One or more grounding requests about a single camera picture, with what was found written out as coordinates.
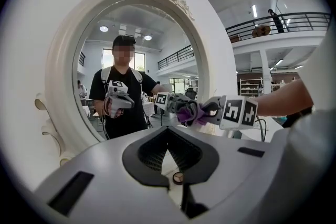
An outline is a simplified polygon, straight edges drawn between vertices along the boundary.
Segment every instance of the chair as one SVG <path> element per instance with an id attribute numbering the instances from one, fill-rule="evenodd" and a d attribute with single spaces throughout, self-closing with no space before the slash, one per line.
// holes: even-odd
<path id="1" fill-rule="evenodd" d="M 197 92 L 193 88 L 188 88 L 185 92 L 185 96 L 189 97 L 191 100 L 195 100 Z"/>

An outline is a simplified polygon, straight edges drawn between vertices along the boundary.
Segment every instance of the brown object on balcony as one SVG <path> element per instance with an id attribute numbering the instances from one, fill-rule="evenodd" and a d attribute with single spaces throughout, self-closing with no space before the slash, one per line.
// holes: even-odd
<path id="1" fill-rule="evenodd" d="M 252 31 L 252 36 L 253 37 L 262 37 L 262 36 L 267 36 L 271 32 L 271 28 L 267 25 L 260 25 L 257 26 L 253 31 Z"/>
<path id="2" fill-rule="evenodd" d="M 231 43 L 241 41 L 241 37 L 239 36 L 239 34 L 234 35 L 234 36 L 230 36 L 230 41 L 231 41 Z"/>

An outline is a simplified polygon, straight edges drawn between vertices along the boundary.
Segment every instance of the hand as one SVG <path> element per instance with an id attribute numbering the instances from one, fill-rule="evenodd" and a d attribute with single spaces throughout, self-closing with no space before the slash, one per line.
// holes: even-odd
<path id="1" fill-rule="evenodd" d="M 110 115 L 110 116 L 113 116 L 113 115 L 111 115 L 111 114 L 112 114 L 112 99 L 109 98 L 108 102 L 109 102 L 109 105 L 108 105 L 108 112 L 109 112 L 109 115 Z M 116 115 L 115 115 L 114 117 L 112 117 L 112 118 L 114 118 L 114 119 L 115 119 L 115 118 L 118 118 L 118 117 L 120 117 L 123 113 L 124 113 L 124 110 L 123 110 L 123 109 L 118 109 L 117 112 L 116 112 Z"/>

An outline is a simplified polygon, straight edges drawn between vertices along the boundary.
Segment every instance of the black t-shirt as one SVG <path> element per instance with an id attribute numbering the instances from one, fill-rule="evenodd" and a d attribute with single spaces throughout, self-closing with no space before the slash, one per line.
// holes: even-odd
<path id="1" fill-rule="evenodd" d="M 142 91 L 149 94 L 156 86 L 156 82 L 148 75 L 140 72 L 142 75 Z M 101 69 L 94 74 L 90 99 L 103 101 L 106 96 L 108 84 L 105 86 L 101 81 Z M 147 124 L 143 114 L 143 107 L 140 98 L 141 88 L 138 80 L 134 76 L 132 70 L 129 68 L 126 74 L 121 74 L 114 66 L 111 67 L 111 72 L 108 77 L 110 80 L 122 81 L 127 87 L 130 98 L 134 101 L 134 107 L 131 109 L 124 109 L 123 115 L 116 119 L 105 116 L 106 132 L 110 138 L 116 138 L 133 132 L 147 129 Z"/>

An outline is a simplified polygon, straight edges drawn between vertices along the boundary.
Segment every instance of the ceiling light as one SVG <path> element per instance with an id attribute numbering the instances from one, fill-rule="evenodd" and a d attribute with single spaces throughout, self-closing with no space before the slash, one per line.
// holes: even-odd
<path id="1" fill-rule="evenodd" d="M 256 9 L 256 5 L 253 5 L 253 6 L 252 6 L 252 10 L 253 10 L 253 16 L 254 16 L 255 18 L 257 18 L 257 9 Z"/>
<path id="2" fill-rule="evenodd" d="M 102 32 L 107 32 L 109 29 L 107 28 L 107 26 L 103 25 L 101 27 L 99 27 L 100 31 Z"/>
<path id="3" fill-rule="evenodd" d="M 283 59 L 280 59 L 275 65 L 279 65 L 281 62 L 283 61 Z"/>

